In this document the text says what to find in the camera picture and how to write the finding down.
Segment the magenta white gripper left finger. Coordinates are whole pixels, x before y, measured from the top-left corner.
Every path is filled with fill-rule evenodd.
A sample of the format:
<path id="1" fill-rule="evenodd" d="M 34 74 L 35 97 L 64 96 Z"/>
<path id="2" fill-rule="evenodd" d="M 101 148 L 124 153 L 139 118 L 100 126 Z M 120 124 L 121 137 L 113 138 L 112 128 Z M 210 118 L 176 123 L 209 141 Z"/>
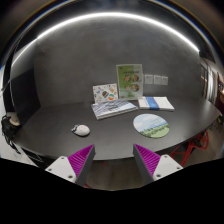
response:
<path id="1" fill-rule="evenodd" d="M 95 156 L 95 145 L 87 146 L 69 157 L 60 156 L 47 172 L 83 187 Z"/>

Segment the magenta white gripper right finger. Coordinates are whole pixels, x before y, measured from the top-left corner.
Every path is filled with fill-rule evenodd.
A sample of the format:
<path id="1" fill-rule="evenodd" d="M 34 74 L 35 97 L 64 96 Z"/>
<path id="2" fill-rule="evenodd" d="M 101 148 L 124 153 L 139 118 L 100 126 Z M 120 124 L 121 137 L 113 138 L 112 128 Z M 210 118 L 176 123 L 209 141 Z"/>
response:
<path id="1" fill-rule="evenodd" d="M 137 144 L 133 145 L 133 155 L 145 185 L 182 169 L 168 154 L 158 155 Z"/>

